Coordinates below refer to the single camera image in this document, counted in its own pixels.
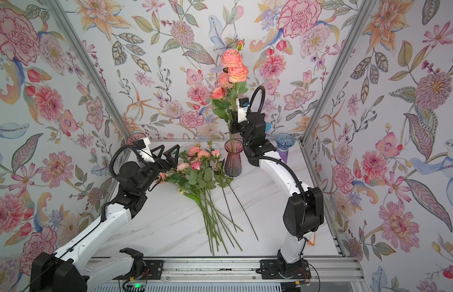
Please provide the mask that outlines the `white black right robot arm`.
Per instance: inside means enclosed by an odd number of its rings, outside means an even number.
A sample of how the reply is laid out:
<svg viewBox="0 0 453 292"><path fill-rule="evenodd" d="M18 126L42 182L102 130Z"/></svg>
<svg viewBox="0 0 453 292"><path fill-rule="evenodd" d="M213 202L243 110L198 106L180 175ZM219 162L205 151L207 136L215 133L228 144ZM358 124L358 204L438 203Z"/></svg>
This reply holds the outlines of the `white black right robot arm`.
<svg viewBox="0 0 453 292"><path fill-rule="evenodd" d="M257 272L263 280L309 281L311 271L308 261L303 258L304 248L310 236L324 223L323 193L320 188L302 182L266 138L264 113L260 108L257 111L251 109L257 95L260 95L261 103L265 102L265 94L265 88L258 86L251 98L239 99L230 127L233 133L242 136L242 147L248 162L265 170L287 196L282 216L287 237L276 259L261 260Z"/></svg>

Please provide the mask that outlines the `coral pink rose spray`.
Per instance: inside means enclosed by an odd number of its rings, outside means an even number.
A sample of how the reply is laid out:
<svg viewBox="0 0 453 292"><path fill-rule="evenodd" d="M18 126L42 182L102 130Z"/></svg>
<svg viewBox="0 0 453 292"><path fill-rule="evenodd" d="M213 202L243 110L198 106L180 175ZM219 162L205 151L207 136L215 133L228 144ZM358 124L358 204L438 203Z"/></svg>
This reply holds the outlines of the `coral pink rose spray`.
<svg viewBox="0 0 453 292"><path fill-rule="evenodd" d="M226 95L231 102L233 121L233 113L237 111L237 99L248 91L249 69L245 66L242 55L236 49L228 49L223 53L221 65L223 66L223 72L220 74L218 81L220 87L225 88Z"/></svg>

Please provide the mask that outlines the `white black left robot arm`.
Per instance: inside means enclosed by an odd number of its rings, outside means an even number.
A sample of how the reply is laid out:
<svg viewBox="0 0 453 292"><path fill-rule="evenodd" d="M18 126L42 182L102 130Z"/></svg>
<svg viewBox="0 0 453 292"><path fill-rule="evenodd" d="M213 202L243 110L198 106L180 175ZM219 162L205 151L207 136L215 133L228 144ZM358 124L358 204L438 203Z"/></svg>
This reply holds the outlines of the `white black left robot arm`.
<svg viewBox="0 0 453 292"><path fill-rule="evenodd" d="M69 243L53 253L41 253L32 263L30 292L90 292L118 277L137 279L149 269L144 255L132 248L123 248L115 256L95 265L89 262L101 246L121 227L141 212L147 192L158 185L161 173L176 169L180 146L166 149L163 145L151 149L147 142L136 141L123 146L135 154L135 161L127 161L110 174L118 182L116 196L101 207L100 216Z"/></svg>

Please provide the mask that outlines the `coral pink carnation stem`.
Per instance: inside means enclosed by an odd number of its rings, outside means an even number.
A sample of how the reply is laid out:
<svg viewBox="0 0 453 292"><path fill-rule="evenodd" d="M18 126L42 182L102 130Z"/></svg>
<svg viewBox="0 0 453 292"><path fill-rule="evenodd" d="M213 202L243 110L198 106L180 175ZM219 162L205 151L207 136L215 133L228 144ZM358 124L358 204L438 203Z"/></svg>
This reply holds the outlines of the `coral pink carnation stem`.
<svg viewBox="0 0 453 292"><path fill-rule="evenodd" d="M237 51L242 51L244 49L244 46L245 46L245 40L237 40L235 42L235 46L234 48L237 50Z"/></svg>

